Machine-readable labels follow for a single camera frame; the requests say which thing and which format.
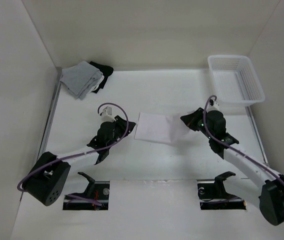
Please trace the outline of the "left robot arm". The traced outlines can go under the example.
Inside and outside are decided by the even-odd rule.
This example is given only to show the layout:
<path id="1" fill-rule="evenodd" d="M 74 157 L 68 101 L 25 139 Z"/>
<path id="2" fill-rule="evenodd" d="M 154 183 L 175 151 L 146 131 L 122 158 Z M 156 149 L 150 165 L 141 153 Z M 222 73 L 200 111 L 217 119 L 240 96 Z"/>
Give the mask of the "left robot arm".
<path id="1" fill-rule="evenodd" d="M 62 193 L 71 170 L 102 163 L 109 156 L 111 147 L 127 137 L 135 126 L 135 122 L 117 115 L 114 120 L 103 122 L 96 136 L 85 147 L 62 157 L 44 152 L 19 183 L 18 189 L 45 206 L 52 205 Z"/>

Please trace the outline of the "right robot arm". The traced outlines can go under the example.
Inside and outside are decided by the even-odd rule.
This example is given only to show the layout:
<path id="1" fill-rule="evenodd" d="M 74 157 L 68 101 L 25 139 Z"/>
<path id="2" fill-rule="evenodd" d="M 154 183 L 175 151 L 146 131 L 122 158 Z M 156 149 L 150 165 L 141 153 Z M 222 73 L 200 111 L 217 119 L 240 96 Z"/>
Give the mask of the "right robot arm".
<path id="1" fill-rule="evenodd" d="M 214 153 L 234 165 L 257 186 L 253 200 L 263 217 L 274 226 L 283 223 L 284 174 L 249 156 L 240 142 L 227 132 L 226 120 L 220 111 L 198 108 L 180 119 L 189 129 L 203 133 Z"/>

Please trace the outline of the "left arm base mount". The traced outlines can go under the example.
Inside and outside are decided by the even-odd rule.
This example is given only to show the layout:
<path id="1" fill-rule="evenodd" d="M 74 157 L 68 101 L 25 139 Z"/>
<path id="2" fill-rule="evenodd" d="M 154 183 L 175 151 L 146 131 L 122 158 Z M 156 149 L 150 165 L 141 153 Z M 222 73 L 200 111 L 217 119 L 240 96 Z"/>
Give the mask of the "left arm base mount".
<path id="1" fill-rule="evenodd" d="M 64 211 L 107 211 L 109 208 L 110 182 L 96 181 L 84 172 L 78 172 L 88 184 L 83 192 L 68 193 L 63 200 Z"/>

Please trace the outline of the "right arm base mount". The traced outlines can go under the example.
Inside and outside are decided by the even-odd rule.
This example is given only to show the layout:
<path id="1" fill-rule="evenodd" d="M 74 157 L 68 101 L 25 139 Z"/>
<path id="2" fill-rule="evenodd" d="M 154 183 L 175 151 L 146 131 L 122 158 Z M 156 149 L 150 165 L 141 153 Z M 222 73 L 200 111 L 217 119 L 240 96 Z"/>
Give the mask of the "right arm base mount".
<path id="1" fill-rule="evenodd" d="M 227 171 L 213 180 L 200 180 L 197 183 L 200 209 L 213 210 L 246 210 L 246 203 L 242 198 L 226 192 L 224 181 L 236 174 Z"/>

